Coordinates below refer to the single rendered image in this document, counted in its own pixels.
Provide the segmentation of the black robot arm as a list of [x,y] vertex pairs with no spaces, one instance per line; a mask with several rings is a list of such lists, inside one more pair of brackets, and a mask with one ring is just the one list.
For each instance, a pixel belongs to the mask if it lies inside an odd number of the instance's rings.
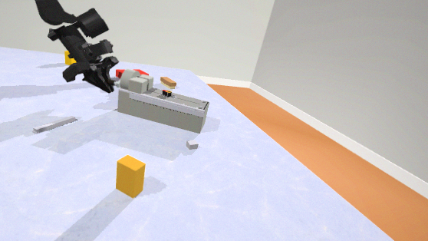
[[[47,24],[61,25],[63,22],[72,24],[69,26],[62,25],[57,29],[49,28],[48,33],[48,37],[52,41],[59,39],[67,50],[76,42],[86,41],[78,29],[80,29],[86,37],[91,36],[92,38],[109,30],[107,23],[99,16],[95,8],[90,8],[84,14],[76,17],[74,14],[66,13],[58,0],[35,0],[35,2],[40,17]],[[103,54],[113,53],[113,45],[107,39],[95,45],[90,45],[90,43],[87,44],[89,45],[87,47],[85,47],[84,44],[80,44],[80,49],[88,61],[93,60],[92,57],[98,56],[102,58],[101,55]]]

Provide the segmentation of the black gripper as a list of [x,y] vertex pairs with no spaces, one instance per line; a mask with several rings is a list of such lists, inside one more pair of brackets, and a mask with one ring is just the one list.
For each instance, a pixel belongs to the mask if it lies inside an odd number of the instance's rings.
[[[107,93],[113,92],[114,86],[107,84],[104,78],[110,79],[110,69],[120,62],[113,56],[106,57],[104,60],[98,56],[91,56],[93,60],[88,61],[80,49],[80,44],[84,44],[85,47],[89,46],[87,41],[79,41],[74,43],[68,49],[70,52],[68,57],[73,58],[76,63],[72,63],[63,71],[63,78],[65,81],[67,83],[75,81],[77,75],[83,74],[84,79],[82,79],[82,81],[87,81]],[[100,60],[102,61],[100,62]]]

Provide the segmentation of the red flat block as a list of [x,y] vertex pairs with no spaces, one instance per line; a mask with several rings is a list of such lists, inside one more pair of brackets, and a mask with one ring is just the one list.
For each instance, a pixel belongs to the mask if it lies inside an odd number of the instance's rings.
[[[126,69],[116,69],[116,76],[117,76],[118,78],[121,78],[122,73],[123,73],[125,70],[126,70]],[[133,69],[133,70],[135,70],[135,71],[139,71],[139,72],[140,72],[140,74],[146,74],[146,75],[149,75],[148,73],[146,73],[146,72],[144,72],[144,71],[141,71],[140,69]]]

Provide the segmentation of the tan rectangular block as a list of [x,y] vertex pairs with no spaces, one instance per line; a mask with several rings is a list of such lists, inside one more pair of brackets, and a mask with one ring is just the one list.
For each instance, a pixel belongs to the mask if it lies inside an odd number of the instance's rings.
[[176,87],[176,82],[171,80],[168,77],[160,77],[160,83],[163,84],[164,86],[166,86],[169,89],[175,88]]

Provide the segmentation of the small white cube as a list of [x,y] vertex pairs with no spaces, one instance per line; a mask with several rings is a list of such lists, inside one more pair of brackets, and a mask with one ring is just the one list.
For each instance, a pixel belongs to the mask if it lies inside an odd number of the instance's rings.
[[189,150],[197,149],[198,145],[199,144],[195,140],[186,141],[186,146],[188,147]]

